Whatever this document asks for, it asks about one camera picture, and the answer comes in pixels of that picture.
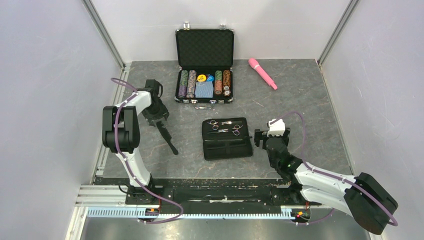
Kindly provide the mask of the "purple handled scissors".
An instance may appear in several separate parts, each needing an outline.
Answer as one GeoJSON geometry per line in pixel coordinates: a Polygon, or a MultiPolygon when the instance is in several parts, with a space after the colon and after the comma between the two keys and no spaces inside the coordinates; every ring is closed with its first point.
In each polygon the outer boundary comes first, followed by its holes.
{"type": "Polygon", "coordinates": [[[240,129],[242,127],[243,127],[243,125],[236,124],[231,129],[224,128],[224,129],[211,130],[211,131],[208,131],[207,134],[232,133],[235,136],[239,136],[241,134],[240,129]]]}

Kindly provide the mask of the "black tail comb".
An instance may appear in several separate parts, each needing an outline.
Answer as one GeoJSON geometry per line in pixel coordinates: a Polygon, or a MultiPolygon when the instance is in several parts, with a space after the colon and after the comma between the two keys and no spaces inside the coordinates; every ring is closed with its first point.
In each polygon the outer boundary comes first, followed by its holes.
{"type": "Polygon", "coordinates": [[[172,144],[172,136],[170,135],[169,131],[167,130],[167,128],[165,127],[164,123],[162,121],[158,121],[156,122],[156,127],[160,133],[160,135],[162,136],[162,138],[165,140],[165,142],[168,144],[168,146],[170,147],[172,153],[174,155],[178,155],[179,151],[177,150],[177,148],[172,144]]]}

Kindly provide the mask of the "black zippered tool pouch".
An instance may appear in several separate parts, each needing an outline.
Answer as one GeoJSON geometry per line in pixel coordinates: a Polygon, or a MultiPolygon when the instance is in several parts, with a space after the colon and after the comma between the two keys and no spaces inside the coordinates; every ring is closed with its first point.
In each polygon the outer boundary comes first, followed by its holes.
{"type": "Polygon", "coordinates": [[[253,146],[249,133],[247,119],[245,117],[215,118],[202,122],[202,145],[203,156],[206,161],[238,159],[253,156],[253,146]],[[232,124],[220,125],[219,129],[231,129],[235,125],[243,125],[240,135],[235,136],[231,132],[207,134],[212,131],[212,126],[208,124],[210,120],[218,122],[232,121],[232,124]]]}

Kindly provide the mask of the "silver scissors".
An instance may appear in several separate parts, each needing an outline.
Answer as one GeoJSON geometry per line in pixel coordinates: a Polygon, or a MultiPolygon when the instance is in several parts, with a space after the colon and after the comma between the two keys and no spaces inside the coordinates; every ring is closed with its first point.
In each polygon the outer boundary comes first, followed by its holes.
{"type": "Polygon", "coordinates": [[[216,120],[212,119],[207,123],[212,126],[212,130],[216,131],[216,130],[219,129],[219,126],[230,125],[230,124],[232,124],[232,121],[216,121],[216,120]]]}

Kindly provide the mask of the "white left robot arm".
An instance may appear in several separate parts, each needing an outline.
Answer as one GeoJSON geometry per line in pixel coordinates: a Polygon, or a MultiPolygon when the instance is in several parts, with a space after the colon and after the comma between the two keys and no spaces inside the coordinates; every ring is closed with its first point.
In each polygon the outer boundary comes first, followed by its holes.
{"type": "Polygon", "coordinates": [[[139,116],[142,116],[148,125],[158,129],[175,155],[179,153],[172,144],[172,137],[165,126],[170,113],[161,100],[163,85],[155,79],[146,80],[143,88],[135,88],[115,77],[111,78],[111,81],[130,89],[132,93],[121,103],[103,108],[102,143],[120,159],[130,184],[141,187],[137,195],[139,199],[145,204],[151,204],[157,198],[157,190],[150,186],[152,175],[145,167],[139,152],[139,116]]]}

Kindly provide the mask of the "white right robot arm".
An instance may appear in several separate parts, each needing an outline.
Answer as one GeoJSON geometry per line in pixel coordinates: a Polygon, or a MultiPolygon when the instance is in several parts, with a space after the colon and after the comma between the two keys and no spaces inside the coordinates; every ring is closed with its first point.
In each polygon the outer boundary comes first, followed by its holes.
{"type": "Polygon", "coordinates": [[[381,235],[396,226],[397,201],[370,174],[339,174],[312,165],[288,151],[290,129],[282,134],[255,129],[254,144],[266,150],[270,167],[290,182],[289,199],[295,204],[314,202],[351,216],[364,230],[381,235]]]}

